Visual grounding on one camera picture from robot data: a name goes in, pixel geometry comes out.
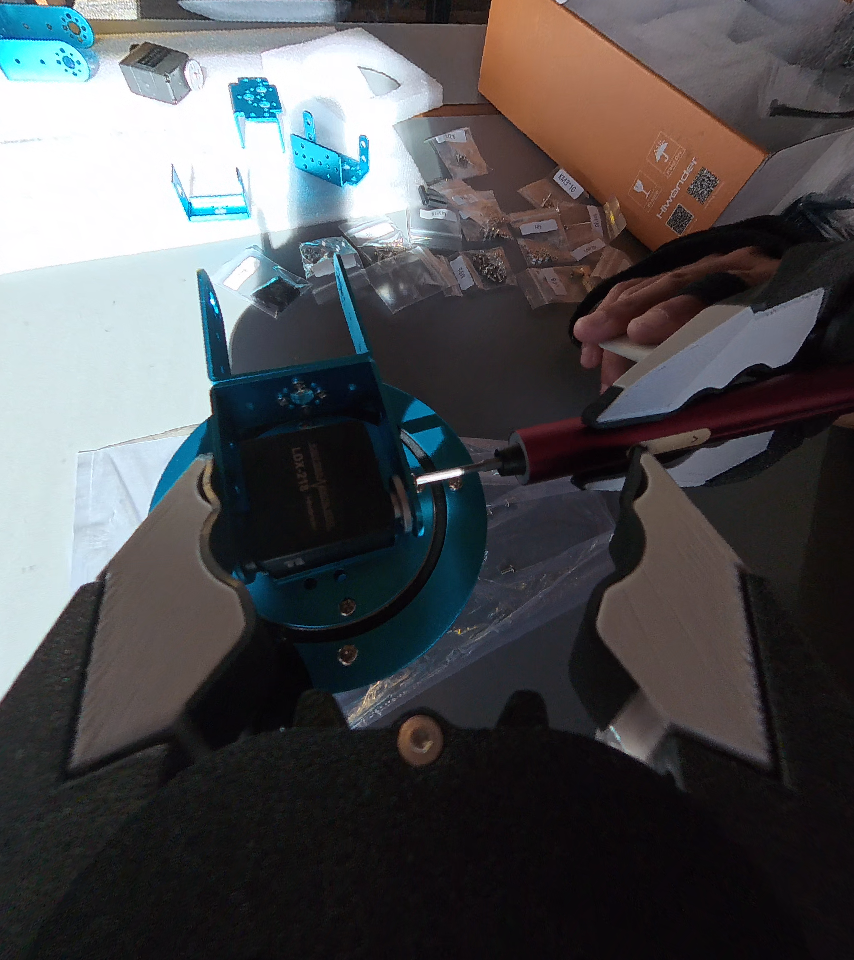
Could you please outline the blue perforated servo bracket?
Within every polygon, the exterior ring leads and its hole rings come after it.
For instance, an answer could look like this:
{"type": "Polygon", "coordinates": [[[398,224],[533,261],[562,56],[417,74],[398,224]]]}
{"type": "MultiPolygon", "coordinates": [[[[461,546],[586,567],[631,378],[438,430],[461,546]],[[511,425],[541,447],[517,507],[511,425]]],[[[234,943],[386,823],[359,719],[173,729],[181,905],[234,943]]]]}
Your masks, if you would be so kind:
{"type": "Polygon", "coordinates": [[[276,86],[263,77],[238,78],[228,86],[232,113],[245,149],[245,129],[250,123],[266,123],[276,126],[281,151],[286,151],[281,116],[284,112],[276,86]]]}

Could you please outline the person's right hand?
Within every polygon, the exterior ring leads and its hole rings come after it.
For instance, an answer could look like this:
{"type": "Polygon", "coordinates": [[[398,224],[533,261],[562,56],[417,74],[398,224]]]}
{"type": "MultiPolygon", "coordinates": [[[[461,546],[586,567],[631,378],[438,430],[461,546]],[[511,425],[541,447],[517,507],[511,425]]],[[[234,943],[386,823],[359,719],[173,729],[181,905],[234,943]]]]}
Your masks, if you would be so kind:
{"type": "Polygon", "coordinates": [[[779,259],[757,247],[743,247],[655,277],[618,283],[592,313],[579,318],[574,326],[580,364],[600,371],[600,389],[606,391],[632,363],[604,350],[603,343],[627,337],[637,345],[657,346],[706,307],[701,299],[683,293],[691,284],[713,274],[728,273],[753,287],[769,281],[779,264],[779,259]]]}

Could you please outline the blue long U bracket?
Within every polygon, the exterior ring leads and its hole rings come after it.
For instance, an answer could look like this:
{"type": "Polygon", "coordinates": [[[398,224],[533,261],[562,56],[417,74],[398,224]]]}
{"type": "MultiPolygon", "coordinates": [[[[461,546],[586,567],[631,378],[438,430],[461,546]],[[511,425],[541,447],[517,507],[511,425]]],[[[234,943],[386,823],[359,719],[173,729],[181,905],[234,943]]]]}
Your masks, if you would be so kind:
{"type": "Polygon", "coordinates": [[[351,158],[316,142],[313,114],[302,113],[304,133],[290,135],[292,161],[297,170],[317,177],[337,187],[356,186],[370,169],[370,142],[367,136],[359,138],[359,156],[351,158]]]}

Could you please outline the blue shallow U bracket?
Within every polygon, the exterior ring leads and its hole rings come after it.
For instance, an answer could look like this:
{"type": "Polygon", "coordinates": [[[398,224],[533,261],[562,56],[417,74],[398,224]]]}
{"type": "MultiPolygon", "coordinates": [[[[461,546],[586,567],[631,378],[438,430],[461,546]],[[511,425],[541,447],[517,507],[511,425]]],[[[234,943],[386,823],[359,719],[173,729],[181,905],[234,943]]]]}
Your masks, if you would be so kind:
{"type": "Polygon", "coordinates": [[[233,179],[219,184],[213,193],[189,192],[174,164],[170,165],[170,181],[184,214],[192,223],[251,218],[248,189],[238,167],[234,170],[233,179]]]}

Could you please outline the white foam sheet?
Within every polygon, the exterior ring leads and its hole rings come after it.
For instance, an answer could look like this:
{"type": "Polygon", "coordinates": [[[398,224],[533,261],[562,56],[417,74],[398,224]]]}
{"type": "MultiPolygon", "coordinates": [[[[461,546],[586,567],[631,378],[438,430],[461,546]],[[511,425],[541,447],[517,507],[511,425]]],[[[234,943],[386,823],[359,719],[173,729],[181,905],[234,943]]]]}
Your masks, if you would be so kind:
{"type": "Polygon", "coordinates": [[[228,86],[265,76],[262,54],[339,33],[332,28],[200,30],[107,35],[85,82],[23,82],[0,67],[0,275],[72,263],[279,234],[405,208],[422,178],[394,126],[350,121],[336,102],[312,98],[295,113],[279,92],[285,137],[313,114],[316,138],[349,157],[370,142],[368,175],[338,188],[294,168],[276,128],[251,124],[246,145],[228,86]],[[136,40],[194,57],[202,90],[164,105],[133,94],[121,56],[136,40]],[[174,164],[191,193],[207,194],[240,168],[251,218],[190,222],[170,181],[174,164]]]}

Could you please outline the white foam block with cutout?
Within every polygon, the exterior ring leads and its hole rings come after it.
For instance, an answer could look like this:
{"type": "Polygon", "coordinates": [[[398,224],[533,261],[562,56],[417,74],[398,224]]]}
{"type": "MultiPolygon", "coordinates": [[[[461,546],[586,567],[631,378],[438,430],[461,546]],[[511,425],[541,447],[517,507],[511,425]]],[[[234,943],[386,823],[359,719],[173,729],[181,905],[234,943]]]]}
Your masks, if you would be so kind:
{"type": "Polygon", "coordinates": [[[394,126],[443,104],[438,81],[361,29],[267,51],[262,64],[296,114],[322,98],[352,122],[394,126]]]}

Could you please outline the black and white chair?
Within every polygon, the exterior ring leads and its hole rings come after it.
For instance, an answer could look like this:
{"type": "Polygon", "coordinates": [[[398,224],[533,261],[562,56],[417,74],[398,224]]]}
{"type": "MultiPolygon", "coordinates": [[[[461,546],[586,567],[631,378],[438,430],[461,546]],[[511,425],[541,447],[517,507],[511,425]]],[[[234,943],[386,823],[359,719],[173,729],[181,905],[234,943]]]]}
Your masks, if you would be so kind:
{"type": "Polygon", "coordinates": [[[157,1],[139,3],[144,19],[257,23],[483,25],[489,1],[157,1]]]}

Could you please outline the orange and white cardboard box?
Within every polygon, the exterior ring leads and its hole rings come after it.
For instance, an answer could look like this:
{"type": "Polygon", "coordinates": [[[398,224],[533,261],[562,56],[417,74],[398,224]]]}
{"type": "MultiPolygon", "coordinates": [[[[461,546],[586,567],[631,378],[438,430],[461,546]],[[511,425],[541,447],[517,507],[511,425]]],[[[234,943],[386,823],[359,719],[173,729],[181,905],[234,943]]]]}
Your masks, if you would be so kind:
{"type": "Polygon", "coordinates": [[[480,91],[652,248],[854,204],[854,2],[492,2],[480,91]]]}

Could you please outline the magenta electric screwdriver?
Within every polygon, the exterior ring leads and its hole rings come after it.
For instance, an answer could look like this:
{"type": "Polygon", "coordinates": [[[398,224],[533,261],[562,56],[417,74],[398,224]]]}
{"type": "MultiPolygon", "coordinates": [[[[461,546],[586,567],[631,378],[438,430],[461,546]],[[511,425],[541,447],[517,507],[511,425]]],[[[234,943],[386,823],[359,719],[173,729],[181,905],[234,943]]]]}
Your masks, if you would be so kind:
{"type": "Polygon", "coordinates": [[[523,485],[569,476],[601,479],[625,470],[637,447],[672,455],[851,413],[854,363],[823,366],[709,394],[659,421],[601,429],[574,417],[525,428],[493,459],[425,473],[415,483],[421,488],[492,471],[516,476],[523,485]]]}

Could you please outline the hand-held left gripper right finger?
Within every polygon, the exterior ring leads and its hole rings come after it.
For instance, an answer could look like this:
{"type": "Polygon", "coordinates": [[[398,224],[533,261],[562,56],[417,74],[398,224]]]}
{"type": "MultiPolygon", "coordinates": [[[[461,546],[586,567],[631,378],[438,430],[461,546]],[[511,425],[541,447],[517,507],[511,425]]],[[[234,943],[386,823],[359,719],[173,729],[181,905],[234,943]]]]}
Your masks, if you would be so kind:
{"type": "Polygon", "coordinates": [[[739,558],[651,452],[632,451],[569,667],[602,743],[653,765],[669,735],[775,769],[739,558]]]}

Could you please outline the silver servo motor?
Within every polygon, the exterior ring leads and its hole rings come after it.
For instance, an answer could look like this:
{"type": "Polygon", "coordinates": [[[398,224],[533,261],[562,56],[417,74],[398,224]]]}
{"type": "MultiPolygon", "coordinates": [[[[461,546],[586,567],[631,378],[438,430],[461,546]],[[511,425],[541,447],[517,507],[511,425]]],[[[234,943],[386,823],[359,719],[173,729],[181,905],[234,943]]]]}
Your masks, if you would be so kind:
{"type": "Polygon", "coordinates": [[[120,68],[131,92],[169,105],[177,105],[191,92],[202,90],[206,80],[196,59],[150,42],[131,47],[120,68]]]}

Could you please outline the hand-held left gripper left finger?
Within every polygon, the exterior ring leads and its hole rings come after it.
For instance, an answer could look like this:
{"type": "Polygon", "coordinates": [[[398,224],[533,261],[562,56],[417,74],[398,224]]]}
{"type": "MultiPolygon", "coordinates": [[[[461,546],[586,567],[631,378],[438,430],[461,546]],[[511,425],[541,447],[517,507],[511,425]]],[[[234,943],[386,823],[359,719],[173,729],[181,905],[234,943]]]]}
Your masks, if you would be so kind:
{"type": "Polygon", "coordinates": [[[209,750],[189,708],[256,622],[210,548],[213,472],[211,456],[195,459],[104,570],[70,774],[164,741],[193,759],[209,750]]]}

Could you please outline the clear plastic bag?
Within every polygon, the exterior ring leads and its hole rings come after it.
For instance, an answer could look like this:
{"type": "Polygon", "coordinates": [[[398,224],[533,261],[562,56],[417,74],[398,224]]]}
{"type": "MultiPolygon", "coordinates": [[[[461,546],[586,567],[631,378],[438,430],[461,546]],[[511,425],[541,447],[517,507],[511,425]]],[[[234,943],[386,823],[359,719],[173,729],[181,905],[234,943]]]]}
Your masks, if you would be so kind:
{"type": "MultiPolygon", "coordinates": [[[[147,516],[165,468],[194,426],[77,455],[71,589],[91,582],[147,516]]],[[[567,480],[517,486],[481,476],[488,533],[480,578],[455,624],[412,665],[337,696],[348,724],[372,726],[414,695],[584,602],[610,570],[614,520],[603,495],[567,480]],[[515,510],[503,511],[505,501],[515,510]],[[514,564],[516,572],[497,568],[514,564]]]]}

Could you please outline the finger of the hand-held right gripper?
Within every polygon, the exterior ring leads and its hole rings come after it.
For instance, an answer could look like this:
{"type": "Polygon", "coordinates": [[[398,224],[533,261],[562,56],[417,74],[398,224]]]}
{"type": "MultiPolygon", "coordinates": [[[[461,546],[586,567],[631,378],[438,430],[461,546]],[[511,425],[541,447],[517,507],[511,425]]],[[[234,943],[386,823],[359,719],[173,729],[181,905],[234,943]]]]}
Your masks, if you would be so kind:
{"type": "Polygon", "coordinates": [[[733,438],[713,446],[684,451],[682,456],[659,457],[661,465],[681,488],[701,487],[743,462],[765,452],[773,432],[733,438]]]}
{"type": "Polygon", "coordinates": [[[749,369],[786,366],[813,330],[825,293],[819,288],[758,312],[749,305],[706,308],[637,356],[634,366],[584,412],[584,422],[608,428],[657,420],[705,391],[725,389],[749,369]]]}

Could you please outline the blue toy robot arm base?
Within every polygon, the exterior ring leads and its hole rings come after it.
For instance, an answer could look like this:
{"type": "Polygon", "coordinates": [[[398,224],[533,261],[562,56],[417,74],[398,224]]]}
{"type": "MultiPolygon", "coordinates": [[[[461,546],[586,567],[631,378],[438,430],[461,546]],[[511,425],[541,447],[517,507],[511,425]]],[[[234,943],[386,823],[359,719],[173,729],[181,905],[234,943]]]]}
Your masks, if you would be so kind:
{"type": "Polygon", "coordinates": [[[464,609],[486,555],[481,481],[417,489],[466,462],[456,433],[386,386],[354,293],[335,259],[354,352],[253,373],[231,369],[214,284],[197,273],[212,414],[174,455],[152,505],[211,453],[224,505],[220,556],[314,684],[340,693],[386,679],[438,642],[464,609]]]}

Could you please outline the blue rounded servo bracket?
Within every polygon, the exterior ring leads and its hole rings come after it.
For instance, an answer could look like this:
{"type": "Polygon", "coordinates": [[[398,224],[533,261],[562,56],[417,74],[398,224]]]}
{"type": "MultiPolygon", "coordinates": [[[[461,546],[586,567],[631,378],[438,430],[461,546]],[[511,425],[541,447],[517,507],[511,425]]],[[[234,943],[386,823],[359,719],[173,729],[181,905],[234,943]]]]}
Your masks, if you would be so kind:
{"type": "Polygon", "coordinates": [[[0,3],[0,67],[13,82],[87,82],[97,74],[95,35],[68,6],[0,3]]]}

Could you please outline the pile of small screw bags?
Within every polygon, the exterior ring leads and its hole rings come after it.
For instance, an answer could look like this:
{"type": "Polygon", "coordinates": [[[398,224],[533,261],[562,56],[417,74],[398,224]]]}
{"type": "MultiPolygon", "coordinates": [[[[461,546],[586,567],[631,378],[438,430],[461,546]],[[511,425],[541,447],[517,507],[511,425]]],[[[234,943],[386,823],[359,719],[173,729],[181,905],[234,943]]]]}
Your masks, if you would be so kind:
{"type": "Polygon", "coordinates": [[[468,127],[431,138],[450,176],[419,188],[406,225],[393,214],[343,224],[334,236],[299,245],[300,273],[253,246],[214,276],[224,292],[271,318],[312,295],[338,293],[343,273],[355,293],[375,294],[396,314],[436,295],[459,298],[518,287],[532,308],[576,304],[630,266],[614,246],[625,230],[619,201],[592,199],[565,168],[520,187],[526,206],[503,210],[472,180],[488,172],[468,127]]]}

